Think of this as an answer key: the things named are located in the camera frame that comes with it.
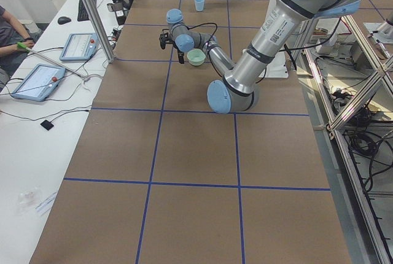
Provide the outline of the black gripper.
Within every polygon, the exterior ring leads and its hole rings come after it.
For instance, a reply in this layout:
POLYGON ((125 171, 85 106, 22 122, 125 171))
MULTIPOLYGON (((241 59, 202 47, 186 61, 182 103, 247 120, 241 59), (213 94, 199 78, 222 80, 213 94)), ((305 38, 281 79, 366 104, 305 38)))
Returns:
POLYGON ((177 46, 175 39, 170 39, 171 45, 177 50, 177 57, 180 64, 184 64, 184 52, 177 46))

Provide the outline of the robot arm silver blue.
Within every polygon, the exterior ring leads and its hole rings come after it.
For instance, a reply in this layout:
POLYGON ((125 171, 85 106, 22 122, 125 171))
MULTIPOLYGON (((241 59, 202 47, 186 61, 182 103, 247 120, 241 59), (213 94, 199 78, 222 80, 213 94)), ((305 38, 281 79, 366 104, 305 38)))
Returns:
POLYGON ((275 8, 237 63, 224 53, 214 36, 192 31, 179 9, 166 14, 168 32, 160 35, 160 46, 171 44, 178 53, 202 50, 221 75, 209 84, 207 99, 217 113, 246 111, 254 107, 259 94, 256 81, 274 60, 298 25, 313 18, 338 18, 358 10, 360 0, 276 0, 275 8))

